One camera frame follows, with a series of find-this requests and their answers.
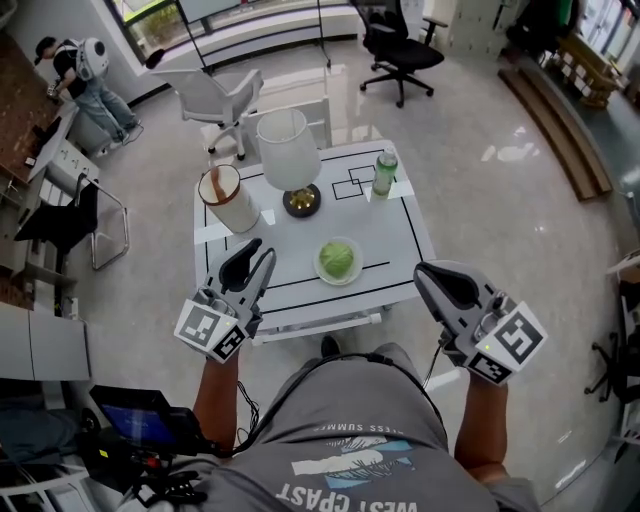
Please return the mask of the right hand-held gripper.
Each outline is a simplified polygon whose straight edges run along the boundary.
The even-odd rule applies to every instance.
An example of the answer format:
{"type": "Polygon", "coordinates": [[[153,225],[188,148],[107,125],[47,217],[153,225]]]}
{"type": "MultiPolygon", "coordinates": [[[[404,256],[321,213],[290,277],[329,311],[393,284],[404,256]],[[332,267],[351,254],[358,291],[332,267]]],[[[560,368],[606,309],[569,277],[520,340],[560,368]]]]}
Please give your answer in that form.
{"type": "Polygon", "coordinates": [[[491,384],[520,372],[548,339],[529,306],[494,297],[478,269],[451,260],[420,262],[414,284],[434,320],[443,326],[442,352],[491,384]]]}

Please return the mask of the green cabbage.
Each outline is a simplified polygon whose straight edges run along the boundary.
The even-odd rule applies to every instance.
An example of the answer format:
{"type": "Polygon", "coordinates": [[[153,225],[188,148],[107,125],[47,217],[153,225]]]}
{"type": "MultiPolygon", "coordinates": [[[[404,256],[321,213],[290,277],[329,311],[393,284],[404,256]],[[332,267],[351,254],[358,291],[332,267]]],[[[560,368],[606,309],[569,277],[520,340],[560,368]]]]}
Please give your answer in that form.
{"type": "Polygon", "coordinates": [[[343,279],[353,266],[354,253],[349,244],[328,242],[320,250],[319,262],[332,278],[343,279]]]}

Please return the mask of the clear glass bowl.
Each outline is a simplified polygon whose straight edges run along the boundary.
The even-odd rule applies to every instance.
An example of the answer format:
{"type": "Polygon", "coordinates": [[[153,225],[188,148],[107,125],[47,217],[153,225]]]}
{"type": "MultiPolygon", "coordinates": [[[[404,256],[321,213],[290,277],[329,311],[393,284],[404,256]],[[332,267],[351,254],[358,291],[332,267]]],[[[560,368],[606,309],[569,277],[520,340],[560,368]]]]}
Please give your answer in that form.
{"type": "Polygon", "coordinates": [[[360,246],[353,240],[351,240],[350,238],[347,237],[333,237],[331,239],[329,239],[327,242],[325,242],[314,254],[313,257],[313,266],[314,266],[314,270],[316,271],[316,274],[318,275],[318,277],[323,280],[325,283],[330,284],[330,285],[334,285],[334,286],[343,286],[343,285],[347,285],[351,282],[353,282],[361,273],[363,266],[364,266],[364,261],[363,261],[363,255],[362,255],[362,251],[360,249],[360,246]],[[349,244],[350,247],[353,250],[354,253],[354,262],[353,262],[353,266],[350,269],[350,272],[343,278],[343,279],[334,279],[332,278],[330,275],[328,275],[324,269],[322,268],[320,262],[319,262],[319,253],[321,248],[327,244],[328,242],[342,242],[342,243],[346,243],[349,244]]]}

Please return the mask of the person's right forearm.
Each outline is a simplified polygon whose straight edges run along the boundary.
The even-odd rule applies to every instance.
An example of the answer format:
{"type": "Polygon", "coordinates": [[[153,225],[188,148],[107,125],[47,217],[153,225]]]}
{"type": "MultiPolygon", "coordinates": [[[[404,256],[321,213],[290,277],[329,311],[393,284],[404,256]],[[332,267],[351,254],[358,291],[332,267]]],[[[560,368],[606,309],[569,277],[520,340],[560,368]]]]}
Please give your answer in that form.
{"type": "Polygon", "coordinates": [[[504,467],[508,443],[507,401],[507,386],[496,386],[470,374],[454,458],[483,484],[508,476],[504,467]]]}

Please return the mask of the white table with black lines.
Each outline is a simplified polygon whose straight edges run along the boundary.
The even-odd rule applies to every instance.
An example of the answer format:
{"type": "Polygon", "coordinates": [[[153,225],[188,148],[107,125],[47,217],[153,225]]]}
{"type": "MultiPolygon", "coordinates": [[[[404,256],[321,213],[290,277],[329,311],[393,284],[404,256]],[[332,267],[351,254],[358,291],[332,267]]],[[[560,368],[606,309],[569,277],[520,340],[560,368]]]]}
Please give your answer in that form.
{"type": "Polygon", "coordinates": [[[376,159],[391,145],[377,140],[320,151],[322,169],[315,183],[322,204],[307,219],[286,214],[281,192],[267,183],[261,165],[240,171],[260,213],[246,233],[233,234],[196,197],[196,281],[204,281],[219,253],[246,238],[259,237],[264,248],[275,249],[277,262],[259,301],[263,320],[258,331],[386,309],[417,297],[414,267],[435,254],[404,167],[397,168],[386,198],[371,192],[376,159]],[[343,286],[325,283],[313,266],[315,252],[333,237],[350,238],[363,255],[360,275],[343,286]]]}

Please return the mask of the person's grey printed shirt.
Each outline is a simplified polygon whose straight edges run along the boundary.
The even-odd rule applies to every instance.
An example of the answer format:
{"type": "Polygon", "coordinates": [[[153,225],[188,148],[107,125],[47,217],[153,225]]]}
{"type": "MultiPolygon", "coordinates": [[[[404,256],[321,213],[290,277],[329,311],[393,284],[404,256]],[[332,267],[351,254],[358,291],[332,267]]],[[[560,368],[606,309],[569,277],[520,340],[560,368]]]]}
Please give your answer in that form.
{"type": "Polygon", "coordinates": [[[541,512],[531,483],[480,483],[454,458],[394,343],[308,361],[245,452],[216,462],[201,512],[541,512]]]}

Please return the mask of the black monitor with blue screen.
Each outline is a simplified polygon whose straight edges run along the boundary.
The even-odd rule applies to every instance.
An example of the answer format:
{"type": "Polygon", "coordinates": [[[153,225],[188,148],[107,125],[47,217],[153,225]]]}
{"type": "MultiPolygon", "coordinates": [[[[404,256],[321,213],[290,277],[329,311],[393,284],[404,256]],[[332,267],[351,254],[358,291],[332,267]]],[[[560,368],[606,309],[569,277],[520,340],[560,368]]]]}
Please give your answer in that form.
{"type": "Polygon", "coordinates": [[[118,434],[136,446],[189,455],[206,444],[194,413],[171,406],[159,390],[95,385],[89,394],[118,434]]]}

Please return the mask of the metal chair with black jacket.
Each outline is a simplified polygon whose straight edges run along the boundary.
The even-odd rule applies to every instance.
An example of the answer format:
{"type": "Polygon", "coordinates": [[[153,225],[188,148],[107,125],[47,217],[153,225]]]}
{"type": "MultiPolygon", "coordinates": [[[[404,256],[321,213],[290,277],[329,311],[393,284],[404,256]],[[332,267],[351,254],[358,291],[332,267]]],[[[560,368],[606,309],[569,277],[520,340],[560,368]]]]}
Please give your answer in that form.
{"type": "Polygon", "coordinates": [[[43,204],[31,213],[19,225],[14,240],[49,242],[56,248],[55,271],[63,268],[66,256],[86,236],[91,236],[91,263],[94,271],[102,270],[123,257],[130,248],[128,211],[125,205],[113,194],[106,191],[97,180],[91,180],[81,173],[71,201],[64,206],[43,204]],[[97,263],[98,237],[98,199],[105,195],[119,207],[123,220],[123,248],[105,262],[97,263]]]}

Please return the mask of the white mesh office chair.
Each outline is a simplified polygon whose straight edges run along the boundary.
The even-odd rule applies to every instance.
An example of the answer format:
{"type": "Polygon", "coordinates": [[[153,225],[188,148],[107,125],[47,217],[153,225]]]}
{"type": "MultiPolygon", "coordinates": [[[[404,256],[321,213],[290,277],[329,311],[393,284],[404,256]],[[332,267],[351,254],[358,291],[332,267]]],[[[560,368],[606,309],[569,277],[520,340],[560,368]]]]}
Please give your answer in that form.
{"type": "Polygon", "coordinates": [[[264,85],[259,69],[246,73],[217,73],[203,70],[166,70],[152,72],[176,92],[185,121],[213,124],[219,128],[207,151],[216,152],[225,136],[232,136],[237,146],[237,159],[246,156],[243,140],[243,118],[258,100],[264,85]]]}

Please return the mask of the grey cabinet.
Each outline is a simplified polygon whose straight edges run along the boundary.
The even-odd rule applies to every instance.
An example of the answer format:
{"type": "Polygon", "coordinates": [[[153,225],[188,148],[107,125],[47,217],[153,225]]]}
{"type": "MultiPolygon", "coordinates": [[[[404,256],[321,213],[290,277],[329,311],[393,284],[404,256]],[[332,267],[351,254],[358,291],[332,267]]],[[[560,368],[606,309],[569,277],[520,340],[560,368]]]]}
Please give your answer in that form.
{"type": "Polygon", "coordinates": [[[84,323],[0,302],[0,378],[88,381],[84,323]]]}

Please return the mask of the white desk with drawers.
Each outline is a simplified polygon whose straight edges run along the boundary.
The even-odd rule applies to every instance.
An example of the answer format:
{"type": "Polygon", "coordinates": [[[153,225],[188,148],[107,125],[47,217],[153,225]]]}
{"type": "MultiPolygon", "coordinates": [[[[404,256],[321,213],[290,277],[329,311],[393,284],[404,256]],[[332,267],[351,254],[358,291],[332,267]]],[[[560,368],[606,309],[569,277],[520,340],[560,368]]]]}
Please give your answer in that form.
{"type": "Polygon", "coordinates": [[[36,185],[45,203],[66,205],[80,174],[92,181],[99,179],[99,167],[67,139],[78,112],[74,104],[60,109],[58,129],[44,144],[30,171],[28,182],[36,185]]]}

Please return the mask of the black box with yellow sticker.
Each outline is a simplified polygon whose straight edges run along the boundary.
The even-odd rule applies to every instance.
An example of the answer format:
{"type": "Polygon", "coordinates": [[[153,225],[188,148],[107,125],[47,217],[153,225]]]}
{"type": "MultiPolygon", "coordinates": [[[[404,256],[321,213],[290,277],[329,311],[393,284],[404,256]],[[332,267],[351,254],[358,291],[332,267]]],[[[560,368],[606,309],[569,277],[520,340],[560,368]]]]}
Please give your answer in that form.
{"type": "Polygon", "coordinates": [[[78,453],[89,472],[119,472],[129,466],[128,445],[112,429],[76,436],[78,453]]]}

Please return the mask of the blue-grey cloth bundle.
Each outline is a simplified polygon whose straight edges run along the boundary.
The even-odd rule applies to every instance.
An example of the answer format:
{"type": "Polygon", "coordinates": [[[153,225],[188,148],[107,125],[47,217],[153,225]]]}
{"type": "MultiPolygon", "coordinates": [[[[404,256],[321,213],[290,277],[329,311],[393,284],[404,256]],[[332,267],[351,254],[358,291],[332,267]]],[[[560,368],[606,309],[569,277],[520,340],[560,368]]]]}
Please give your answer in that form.
{"type": "Polygon", "coordinates": [[[69,445],[79,432],[72,411],[6,409],[0,411],[0,445],[12,457],[69,445]]]}

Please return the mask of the dark hanging clothes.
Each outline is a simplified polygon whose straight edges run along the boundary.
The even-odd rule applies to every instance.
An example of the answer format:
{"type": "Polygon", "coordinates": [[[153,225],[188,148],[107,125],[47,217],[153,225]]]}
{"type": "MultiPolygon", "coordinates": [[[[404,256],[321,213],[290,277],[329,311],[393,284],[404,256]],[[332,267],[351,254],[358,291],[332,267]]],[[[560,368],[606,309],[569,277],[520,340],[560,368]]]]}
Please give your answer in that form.
{"type": "Polygon", "coordinates": [[[582,0],[528,0],[515,23],[507,29],[507,39],[531,57],[554,53],[558,39],[566,38],[577,28],[582,7],[582,0]]]}

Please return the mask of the white shelf unit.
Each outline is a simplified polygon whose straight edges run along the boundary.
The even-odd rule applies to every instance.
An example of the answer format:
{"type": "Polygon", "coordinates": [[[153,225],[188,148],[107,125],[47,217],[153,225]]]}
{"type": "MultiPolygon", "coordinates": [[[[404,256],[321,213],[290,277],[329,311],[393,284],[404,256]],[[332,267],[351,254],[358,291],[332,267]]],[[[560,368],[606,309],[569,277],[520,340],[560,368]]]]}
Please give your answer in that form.
{"type": "Polygon", "coordinates": [[[14,498],[29,495],[38,496],[42,512],[57,512],[48,492],[64,486],[76,487],[89,476],[86,468],[72,464],[60,465],[56,469],[56,476],[44,480],[36,480],[25,467],[18,467],[17,470],[17,483],[0,485],[0,503],[7,512],[19,512],[14,498]]]}

